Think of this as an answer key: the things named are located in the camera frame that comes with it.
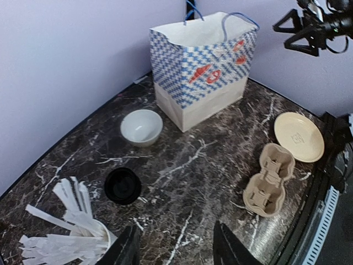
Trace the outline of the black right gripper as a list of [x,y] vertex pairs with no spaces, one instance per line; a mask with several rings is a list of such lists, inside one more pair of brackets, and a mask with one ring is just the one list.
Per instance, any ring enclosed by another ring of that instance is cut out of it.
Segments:
[[[352,1],[326,1],[329,13],[318,1],[297,1],[297,4],[303,11],[302,17],[296,9],[292,9],[272,26],[275,32],[292,35],[284,42],[286,49],[315,57],[319,56],[320,50],[327,49],[334,54],[343,54],[348,50],[349,40],[352,39]],[[329,47],[327,41],[339,36],[345,37],[345,47],[336,51]]]

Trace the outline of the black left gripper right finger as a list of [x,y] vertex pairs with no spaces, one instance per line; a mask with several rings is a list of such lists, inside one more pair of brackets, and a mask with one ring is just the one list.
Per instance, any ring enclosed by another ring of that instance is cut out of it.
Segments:
[[261,265],[228,226],[219,221],[213,228],[213,263]]

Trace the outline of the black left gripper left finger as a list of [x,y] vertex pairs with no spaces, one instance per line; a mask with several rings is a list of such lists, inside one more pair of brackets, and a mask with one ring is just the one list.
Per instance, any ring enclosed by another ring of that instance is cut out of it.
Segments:
[[99,260],[101,265],[140,263],[140,230],[137,225],[127,226]]

